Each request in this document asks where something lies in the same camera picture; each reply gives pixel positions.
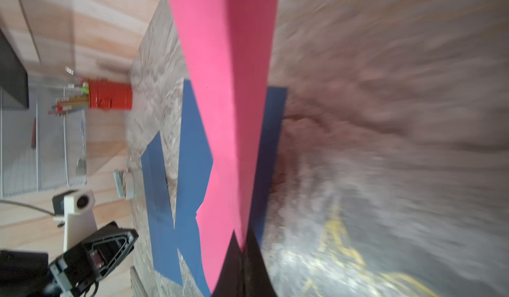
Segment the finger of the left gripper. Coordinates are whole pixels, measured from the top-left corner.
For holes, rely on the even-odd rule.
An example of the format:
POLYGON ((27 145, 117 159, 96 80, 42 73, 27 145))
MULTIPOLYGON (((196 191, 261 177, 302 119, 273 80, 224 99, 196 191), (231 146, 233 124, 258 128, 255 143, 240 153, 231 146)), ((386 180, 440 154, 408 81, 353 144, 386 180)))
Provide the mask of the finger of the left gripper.
POLYGON ((135 229, 107 224, 82 241, 96 277, 107 277, 134 250, 139 234, 135 229))

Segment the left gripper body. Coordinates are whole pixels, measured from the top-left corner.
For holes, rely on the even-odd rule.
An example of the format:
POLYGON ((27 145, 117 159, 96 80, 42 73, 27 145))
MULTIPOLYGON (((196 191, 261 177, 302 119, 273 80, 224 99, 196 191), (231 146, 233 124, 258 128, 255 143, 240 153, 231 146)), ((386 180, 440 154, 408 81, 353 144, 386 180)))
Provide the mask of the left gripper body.
POLYGON ((80 243, 49 265, 53 283, 65 296, 83 296, 100 281, 103 257, 97 249, 80 243))

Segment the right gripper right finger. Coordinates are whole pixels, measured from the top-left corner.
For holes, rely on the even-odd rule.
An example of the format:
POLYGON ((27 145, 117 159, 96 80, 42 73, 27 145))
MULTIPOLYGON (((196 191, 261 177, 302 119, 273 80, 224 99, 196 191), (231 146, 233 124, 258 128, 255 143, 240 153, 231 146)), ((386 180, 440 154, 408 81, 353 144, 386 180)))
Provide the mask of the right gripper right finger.
POLYGON ((243 257, 243 293, 250 297, 277 297, 267 273, 254 231, 249 228, 243 257))

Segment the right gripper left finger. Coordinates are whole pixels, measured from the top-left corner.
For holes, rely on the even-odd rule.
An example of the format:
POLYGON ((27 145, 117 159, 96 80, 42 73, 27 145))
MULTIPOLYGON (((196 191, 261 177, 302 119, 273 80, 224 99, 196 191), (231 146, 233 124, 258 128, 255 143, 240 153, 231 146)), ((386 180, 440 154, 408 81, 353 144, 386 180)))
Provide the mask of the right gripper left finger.
POLYGON ((232 233, 220 277, 212 297, 237 297, 241 291, 242 253, 235 233, 232 233))

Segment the pink rectangular paper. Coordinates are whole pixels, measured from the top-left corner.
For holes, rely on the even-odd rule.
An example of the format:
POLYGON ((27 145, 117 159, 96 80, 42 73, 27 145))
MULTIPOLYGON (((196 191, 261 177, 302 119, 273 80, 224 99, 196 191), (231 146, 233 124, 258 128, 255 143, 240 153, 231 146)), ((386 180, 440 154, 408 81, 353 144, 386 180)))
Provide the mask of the pink rectangular paper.
POLYGON ((278 0, 168 0, 213 164, 197 219, 214 289, 232 237, 245 245, 278 0))

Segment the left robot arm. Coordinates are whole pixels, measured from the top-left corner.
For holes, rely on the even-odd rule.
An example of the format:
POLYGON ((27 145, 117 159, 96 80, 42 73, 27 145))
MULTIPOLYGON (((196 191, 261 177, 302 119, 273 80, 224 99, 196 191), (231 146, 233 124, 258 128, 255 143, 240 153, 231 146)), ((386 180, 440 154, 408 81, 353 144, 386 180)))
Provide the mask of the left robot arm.
POLYGON ((1 296, 95 296, 138 238, 113 221, 51 263, 46 253, 2 250, 1 296))

